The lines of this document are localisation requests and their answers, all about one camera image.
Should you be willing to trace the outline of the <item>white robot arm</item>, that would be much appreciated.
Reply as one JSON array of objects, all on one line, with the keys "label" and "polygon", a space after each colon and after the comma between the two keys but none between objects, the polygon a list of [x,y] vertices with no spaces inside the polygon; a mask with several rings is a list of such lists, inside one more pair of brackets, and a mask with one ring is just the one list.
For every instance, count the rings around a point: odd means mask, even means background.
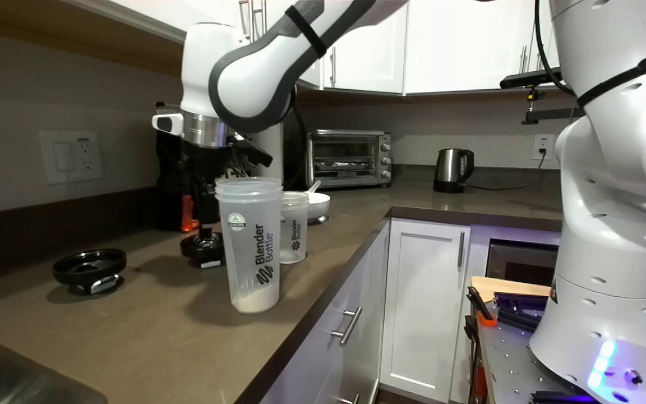
[{"label": "white robot arm", "polygon": [[[295,79],[342,33],[407,0],[297,0],[259,38],[186,28],[184,97],[153,125],[220,147],[277,122]],[[548,0],[578,119],[557,140],[562,228],[534,357],[604,404],[646,404],[646,0]]]}]

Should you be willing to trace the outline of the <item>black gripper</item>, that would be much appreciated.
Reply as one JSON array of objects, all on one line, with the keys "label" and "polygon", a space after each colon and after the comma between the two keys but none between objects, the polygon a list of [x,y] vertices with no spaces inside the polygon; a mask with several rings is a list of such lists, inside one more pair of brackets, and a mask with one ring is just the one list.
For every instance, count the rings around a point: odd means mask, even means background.
[{"label": "black gripper", "polygon": [[193,217],[200,226],[220,221],[214,181],[226,172],[246,176],[254,163],[268,166],[274,157],[252,140],[234,140],[223,147],[182,143],[184,190],[193,196]]}]

